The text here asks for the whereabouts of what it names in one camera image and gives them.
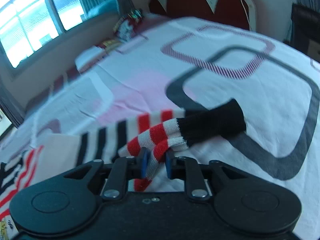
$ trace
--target headboard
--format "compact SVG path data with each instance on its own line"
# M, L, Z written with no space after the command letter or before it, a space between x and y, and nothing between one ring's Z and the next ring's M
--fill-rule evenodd
M150 0L149 9L170 18L194 16L256 31L256 8L252 0Z

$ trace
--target black sock cuff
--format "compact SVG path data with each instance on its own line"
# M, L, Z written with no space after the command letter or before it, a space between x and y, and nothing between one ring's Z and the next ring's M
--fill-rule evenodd
M246 130L242 109L235 99L209 111L177 120L181 135L189 147L217 135L227 138Z

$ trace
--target red headboard panel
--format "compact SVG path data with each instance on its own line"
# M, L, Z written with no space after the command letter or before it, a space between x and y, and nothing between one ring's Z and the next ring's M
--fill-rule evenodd
M248 4L242 1L249 15ZM158 0L149 3L150 12L170 18L193 16L249 30L244 8L241 0L218 0L214 13L207 0L166 0L166 9Z

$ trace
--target bed sheet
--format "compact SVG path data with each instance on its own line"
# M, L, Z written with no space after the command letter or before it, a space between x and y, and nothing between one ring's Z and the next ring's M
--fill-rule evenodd
M79 134L143 112L210 109L235 98L247 131L178 155L205 164L220 160L292 190L303 205L295 233L317 240L319 67L257 33L197 18L174 20L142 33L80 77L74 86L82 91L80 97L66 88L42 106L2 145L0 160L40 145L46 131ZM72 103L61 107L65 102ZM183 184L166 179L163 168L147 190L183 190Z

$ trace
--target white cable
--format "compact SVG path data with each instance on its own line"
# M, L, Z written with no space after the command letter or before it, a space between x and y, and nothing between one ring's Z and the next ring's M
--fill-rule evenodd
M240 0L240 1L241 1L241 4L242 4L242 7L244 9L245 16L247 17L247 21L248 21L248 24L249 24L249 30L252 31L252 28L251 28L251 25L250 25L250 21L249 21L249 17L248 17L248 14L247 14L247 10L245 9L242 0Z

